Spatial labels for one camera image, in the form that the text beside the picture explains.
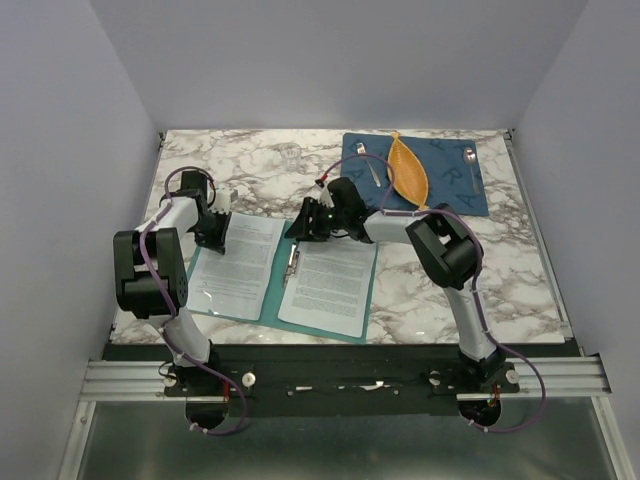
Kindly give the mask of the teal green folder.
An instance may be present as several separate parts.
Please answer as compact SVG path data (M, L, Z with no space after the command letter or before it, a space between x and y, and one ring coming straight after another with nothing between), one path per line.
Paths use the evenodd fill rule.
M252 324L252 325L259 325L259 326L268 327L268 328L274 328L274 329L278 329L278 330L295 332L295 333L308 335L308 336L312 336L312 337L328 338L328 339L332 339L332 340L338 340L338 341L352 343L352 342L346 341L346 340L344 340L344 339L342 339L340 337L337 337L337 336L330 336L328 334L318 334L314 330L306 329L306 328L303 328L303 327L296 327L294 325L282 322L282 321L280 321L278 319L278 312L279 312L279 309L280 309L280 306L281 306L281 302L282 302L282 298L283 298L284 290L285 290L285 287L283 287L283 276L284 276L284 271L285 271L285 268L286 268L286 265L287 265L287 261L288 261L288 258L289 258L291 246L293 244L292 240L286 239L285 236L284 236L285 230L289 227L289 225L290 225L289 222L285 221L284 228L283 228L283 231L282 231L282 234L281 234L281 238L280 238L280 242L279 242L279 245L277 247L277 250L276 250L276 253L275 253L275 256L274 256L272 270L271 270L271 276L270 276L270 280L269 280L269 283L268 283L268 286L267 286L267 290L266 290L266 294L265 294L265 297L264 297L262 310L261 310L261 314L260 314L259 319L257 321L246 321L246 320L225 318L225 317L221 317L221 316L211 316L211 315L206 315L206 316L219 317L219 318L224 318L224 319L227 319L227 320L233 320L233 321L237 321L237 322L244 322L244 323L248 323L248 324ZM190 265L189 265L189 268L187 270L188 279L189 279L189 274L190 274ZM371 293L370 293L370 303L371 303L371 296L372 296L372 290L373 290L373 283L374 283L374 280L372 281L372 289L371 289Z

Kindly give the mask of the silver folder clip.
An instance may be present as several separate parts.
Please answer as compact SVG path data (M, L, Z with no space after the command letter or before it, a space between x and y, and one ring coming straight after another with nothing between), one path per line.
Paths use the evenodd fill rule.
M290 277L296 273L299 254L300 254L299 245L297 243L293 243L291 246L287 265L284 271L283 287L287 286Z

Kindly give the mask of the white printed paper files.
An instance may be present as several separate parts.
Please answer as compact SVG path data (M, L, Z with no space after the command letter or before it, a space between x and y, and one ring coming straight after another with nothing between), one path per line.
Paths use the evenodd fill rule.
M284 290L278 319L318 334L362 343L377 247L350 239L302 243Z

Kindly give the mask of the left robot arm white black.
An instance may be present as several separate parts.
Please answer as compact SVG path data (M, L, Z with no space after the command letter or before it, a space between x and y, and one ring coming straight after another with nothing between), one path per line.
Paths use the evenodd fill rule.
M212 175L195 166L174 170L164 181L158 210L133 230L113 237L118 306L151 325L171 351L173 364L189 368L187 382L201 395L214 393L226 378L211 341L187 308L189 286L181 241L194 236L198 247L223 255L231 220Z

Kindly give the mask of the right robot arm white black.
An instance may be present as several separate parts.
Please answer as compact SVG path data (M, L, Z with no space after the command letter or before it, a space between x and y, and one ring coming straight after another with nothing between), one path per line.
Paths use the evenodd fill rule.
M340 177L324 186L318 199L303 200L285 237L325 242L337 231L364 244L412 246L428 278L447 296L459 335L462 384L480 392L494 383L504 355L490 333L479 291L484 251L451 206L442 203L413 213L375 209L351 180Z

